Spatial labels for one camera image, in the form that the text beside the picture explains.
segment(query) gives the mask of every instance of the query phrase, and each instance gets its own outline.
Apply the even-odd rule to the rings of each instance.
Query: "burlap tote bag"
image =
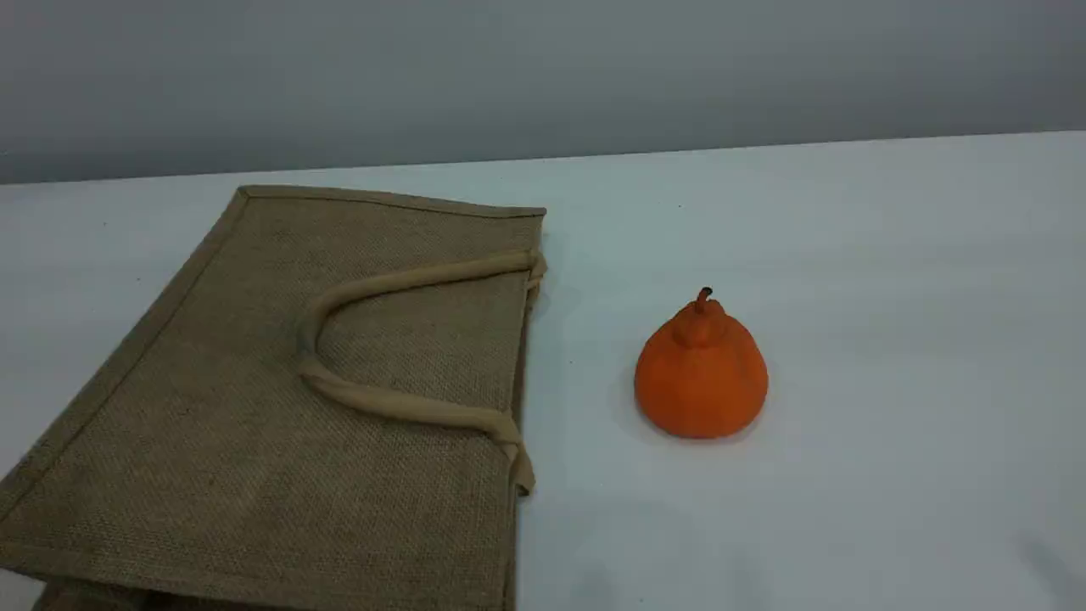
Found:
[[[508,608],[543,214],[239,189],[0,484],[0,567],[39,608]]]

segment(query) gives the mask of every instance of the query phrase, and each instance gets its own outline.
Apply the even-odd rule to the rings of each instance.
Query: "pear stem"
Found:
[[[694,302],[694,311],[700,315],[705,311],[705,300],[712,294],[711,287],[703,287],[702,292],[697,293],[697,301]]]

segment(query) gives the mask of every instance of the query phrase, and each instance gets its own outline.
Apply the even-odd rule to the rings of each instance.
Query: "white table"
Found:
[[[243,182],[550,208],[521,609],[1086,606],[1086,132],[0,187],[0,470]],[[703,284],[770,368],[738,442],[634,407]]]

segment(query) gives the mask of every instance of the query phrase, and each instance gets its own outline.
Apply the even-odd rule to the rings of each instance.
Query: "rope handle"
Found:
[[[412,288],[525,270],[530,271],[528,290],[530,296],[534,296],[546,270],[546,262],[538,251],[530,250],[394,271],[334,285],[311,301],[299,320],[299,374],[317,394],[366,415],[485,433],[509,458],[510,480],[518,492],[522,495],[531,494],[535,487],[535,475],[512,412],[462,406],[355,384],[332,373],[317,355],[317,339],[325,322],[333,311],[348,303]]]

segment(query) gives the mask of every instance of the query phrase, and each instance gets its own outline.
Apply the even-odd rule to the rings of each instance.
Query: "burlap texture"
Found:
[[[318,396],[295,369],[295,321],[340,282],[538,249],[543,213],[239,189],[0,484],[0,567],[204,599],[174,604],[506,607],[507,457],[481,433],[368,417]],[[528,276],[351,304],[325,327],[319,353],[362,384],[513,410]],[[185,599],[141,603],[163,600]]]

